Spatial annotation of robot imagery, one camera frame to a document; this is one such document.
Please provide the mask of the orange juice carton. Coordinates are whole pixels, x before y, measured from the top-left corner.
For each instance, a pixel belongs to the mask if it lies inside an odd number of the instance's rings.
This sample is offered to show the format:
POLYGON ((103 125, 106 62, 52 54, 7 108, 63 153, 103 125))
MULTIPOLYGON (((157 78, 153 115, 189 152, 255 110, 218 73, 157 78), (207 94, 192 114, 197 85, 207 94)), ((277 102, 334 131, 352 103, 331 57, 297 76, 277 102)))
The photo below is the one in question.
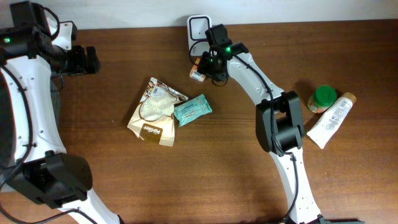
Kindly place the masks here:
POLYGON ((201 60, 201 58, 197 58, 195 60, 196 65, 193 65, 192 69, 190 70, 189 77, 194 80, 197 80, 199 82, 204 82, 206 79, 206 76, 204 74, 198 72, 198 64, 199 64, 200 60, 201 60))

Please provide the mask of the grey perforated plastic basket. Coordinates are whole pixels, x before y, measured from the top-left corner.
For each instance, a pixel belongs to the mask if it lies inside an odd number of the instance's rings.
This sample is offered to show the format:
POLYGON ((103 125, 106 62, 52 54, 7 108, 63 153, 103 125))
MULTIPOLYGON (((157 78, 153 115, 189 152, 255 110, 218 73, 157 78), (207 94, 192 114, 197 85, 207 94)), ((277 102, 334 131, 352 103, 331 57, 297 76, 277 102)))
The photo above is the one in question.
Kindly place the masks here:
POLYGON ((60 91, 63 90, 65 86, 65 82, 62 76, 60 76, 61 87, 58 88, 53 80, 50 81, 50 94, 52 99, 53 105, 53 112, 55 115, 55 122, 56 126, 59 127, 59 120, 60 120, 60 111, 61 111, 61 98, 60 98, 60 91))

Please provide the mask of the white barcode scanner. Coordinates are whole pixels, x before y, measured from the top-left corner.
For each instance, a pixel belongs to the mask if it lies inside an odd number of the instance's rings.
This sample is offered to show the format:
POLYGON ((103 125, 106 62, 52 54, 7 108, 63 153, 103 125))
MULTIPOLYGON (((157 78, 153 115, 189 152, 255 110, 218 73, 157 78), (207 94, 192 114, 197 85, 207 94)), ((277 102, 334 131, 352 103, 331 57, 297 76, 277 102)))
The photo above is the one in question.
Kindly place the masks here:
POLYGON ((188 49, 192 57, 199 57, 208 51, 205 32, 212 27, 211 17, 207 15, 194 15, 187 19, 188 49))

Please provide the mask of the beige seed pouch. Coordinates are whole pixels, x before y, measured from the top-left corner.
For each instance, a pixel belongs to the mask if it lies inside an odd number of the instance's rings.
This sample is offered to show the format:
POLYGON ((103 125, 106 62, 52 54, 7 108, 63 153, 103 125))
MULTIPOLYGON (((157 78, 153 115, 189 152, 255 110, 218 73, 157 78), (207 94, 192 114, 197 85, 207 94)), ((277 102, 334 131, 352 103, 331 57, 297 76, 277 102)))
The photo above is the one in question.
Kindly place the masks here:
POLYGON ((175 139, 174 107, 188 97, 152 77, 127 124, 141 140, 172 147, 175 139))

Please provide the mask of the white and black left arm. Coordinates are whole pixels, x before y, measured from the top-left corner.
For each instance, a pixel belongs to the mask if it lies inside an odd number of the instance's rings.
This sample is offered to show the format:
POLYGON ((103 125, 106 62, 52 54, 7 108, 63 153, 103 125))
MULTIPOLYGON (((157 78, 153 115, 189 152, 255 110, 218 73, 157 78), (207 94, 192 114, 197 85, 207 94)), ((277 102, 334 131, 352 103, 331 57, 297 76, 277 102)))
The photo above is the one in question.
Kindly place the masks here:
POLYGON ((1 74, 14 122, 14 165, 4 169, 2 183, 79 223, 121 223, 95 193, 87 160, 67 153, 52 103, 53 77, 99 71, 96 49, 73 45, 76 25, 47 7, 24 1, 10 10, 13 26, 1 30, 1 74))

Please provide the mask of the green lid jar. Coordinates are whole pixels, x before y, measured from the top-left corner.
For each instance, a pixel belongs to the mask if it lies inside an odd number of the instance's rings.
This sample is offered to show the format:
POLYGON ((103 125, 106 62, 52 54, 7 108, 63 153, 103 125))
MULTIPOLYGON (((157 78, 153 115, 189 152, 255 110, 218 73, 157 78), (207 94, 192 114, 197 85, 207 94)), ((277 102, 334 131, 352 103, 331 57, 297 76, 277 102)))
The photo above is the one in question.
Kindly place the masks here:
POLYGON ((326 111, 337 99, 334 88, 328 85, 318 87, 307 101, 307 108, 313 113, 326 111))

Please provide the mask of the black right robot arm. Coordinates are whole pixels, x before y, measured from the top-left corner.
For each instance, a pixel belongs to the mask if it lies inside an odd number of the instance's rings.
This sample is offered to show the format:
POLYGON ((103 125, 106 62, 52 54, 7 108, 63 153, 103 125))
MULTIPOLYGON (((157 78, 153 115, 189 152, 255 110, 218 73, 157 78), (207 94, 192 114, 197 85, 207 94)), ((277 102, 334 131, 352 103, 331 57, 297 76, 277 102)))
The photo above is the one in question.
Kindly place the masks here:
POLYGON ((257 140, 275 162, 287 198, 288 211, 281 222, 324 223, 303 163, 304 125, 298 94, 275 85, 248 48, 231 41, 224 25, 209 28, 205 35, 210 49, 203 52, 198 71, 216 82, 236 80, 256 106, 257 140))

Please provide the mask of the teal wet wipes pack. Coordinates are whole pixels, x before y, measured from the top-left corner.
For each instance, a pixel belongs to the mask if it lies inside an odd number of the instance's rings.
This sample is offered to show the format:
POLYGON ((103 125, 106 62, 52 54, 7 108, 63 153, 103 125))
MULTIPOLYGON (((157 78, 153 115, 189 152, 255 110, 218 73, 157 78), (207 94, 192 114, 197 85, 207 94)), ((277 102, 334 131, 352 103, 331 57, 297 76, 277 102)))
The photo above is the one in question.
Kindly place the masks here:
POLYGON ((178 119, 178 125, 182 127, 212 111, 205 96, 199 95, 192 100, 176 106, 174 108, 174 116, 178 119))

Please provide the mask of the white cream tube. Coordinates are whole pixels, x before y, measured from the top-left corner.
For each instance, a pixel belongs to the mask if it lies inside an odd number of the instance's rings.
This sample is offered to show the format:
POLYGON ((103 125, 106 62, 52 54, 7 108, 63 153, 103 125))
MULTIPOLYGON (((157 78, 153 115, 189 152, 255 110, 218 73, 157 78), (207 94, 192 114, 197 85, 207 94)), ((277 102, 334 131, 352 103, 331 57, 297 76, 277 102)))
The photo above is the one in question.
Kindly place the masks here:
POLYGON ((320 117, 307 136, 320 148, 324 149, 327 142, 336 133, 347 114, 356 103, 357 97, 346 92, 339 97, 320 117))

